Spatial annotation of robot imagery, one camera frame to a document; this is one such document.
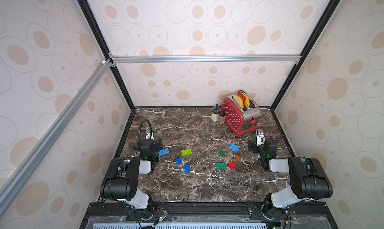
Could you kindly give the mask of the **light blue 2x4 lego brick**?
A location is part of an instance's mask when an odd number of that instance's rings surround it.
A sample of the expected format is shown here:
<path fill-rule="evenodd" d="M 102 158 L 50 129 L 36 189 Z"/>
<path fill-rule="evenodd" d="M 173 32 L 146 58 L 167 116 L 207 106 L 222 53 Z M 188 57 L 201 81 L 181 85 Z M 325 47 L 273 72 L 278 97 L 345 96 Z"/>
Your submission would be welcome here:
<path fill-rule="evenodd" d="M 237 146 L 237 145 L 234 145 L 234 144 L 230 144 L 229 149 L 231 151 L 239 152 L 240 151 L 240 146 Z"/>
<path fill-rule="evenodd" d="M 168 155 L 170 152 L 169 152 L 169 149 L 162 149 L 162 150 L 159 150 L 159 156 L 162 157 L 162 156 L 166 156 Z"/>

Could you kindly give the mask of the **lime green 2x4 lego brick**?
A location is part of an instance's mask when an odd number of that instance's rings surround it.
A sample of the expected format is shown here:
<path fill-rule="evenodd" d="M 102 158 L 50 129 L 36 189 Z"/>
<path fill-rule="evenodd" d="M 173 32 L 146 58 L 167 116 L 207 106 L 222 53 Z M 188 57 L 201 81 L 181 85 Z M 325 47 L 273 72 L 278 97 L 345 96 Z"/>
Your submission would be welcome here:
<path fill-rule="evenodd" d="M 191 150 L 191 149 L 182 150 L 182 151 L 181 151 L 181 154 L 182 154 L 183 157 L 185 157 L 185 156 L 189 156 L 189 155 L 192 154 L 192 150 Z"/>

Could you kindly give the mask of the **green 2x2 lego brick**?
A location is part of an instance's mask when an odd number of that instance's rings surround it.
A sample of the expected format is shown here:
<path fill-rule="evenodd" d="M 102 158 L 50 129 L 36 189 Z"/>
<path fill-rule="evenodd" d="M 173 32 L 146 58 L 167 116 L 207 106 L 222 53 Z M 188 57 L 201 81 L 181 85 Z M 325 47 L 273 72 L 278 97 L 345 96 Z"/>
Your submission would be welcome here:
<path fill-rule="evenodd" d="M 226 152 L 220 151 L 219 156 L 224 158 L 226 156 Z"/>

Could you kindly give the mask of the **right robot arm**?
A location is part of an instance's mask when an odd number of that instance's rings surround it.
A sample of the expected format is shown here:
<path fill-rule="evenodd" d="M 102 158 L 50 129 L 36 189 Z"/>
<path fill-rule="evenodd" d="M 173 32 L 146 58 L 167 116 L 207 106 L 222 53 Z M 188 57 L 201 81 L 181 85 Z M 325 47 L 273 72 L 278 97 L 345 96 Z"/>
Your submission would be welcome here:
<path fill-rule="evenodd" d="M 261 213 L 266 219 L 274 219 L 278 210 L 286 210 L 304 201 L 326 199 L 333 195 L 332 184 L 318 159 L 277 159 L 277 141 L 272 138 L 258 137 L 256 142 L 249 141 L 248 149 L 259 154 L 259 164 L 266 171 L 289 175 L 290 184 L 287 187 L 264 198 Z"/>

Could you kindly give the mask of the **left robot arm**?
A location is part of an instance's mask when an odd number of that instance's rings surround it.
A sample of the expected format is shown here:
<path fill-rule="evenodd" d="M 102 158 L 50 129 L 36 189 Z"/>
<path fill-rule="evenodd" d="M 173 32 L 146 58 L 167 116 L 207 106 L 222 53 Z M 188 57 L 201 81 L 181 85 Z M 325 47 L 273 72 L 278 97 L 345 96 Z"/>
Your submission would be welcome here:
<path fill-rule="evenodd" d="M 113 159 L 107 169 L 100 187 L 103 199 L 123 202 L 139 211 L 152 213 L 154 210 L 151 196 L 139 188 L 139 176 L 154 172 L 163 149 L 163 141 L 146 139 L 138 144 L 140 158 Z"/>

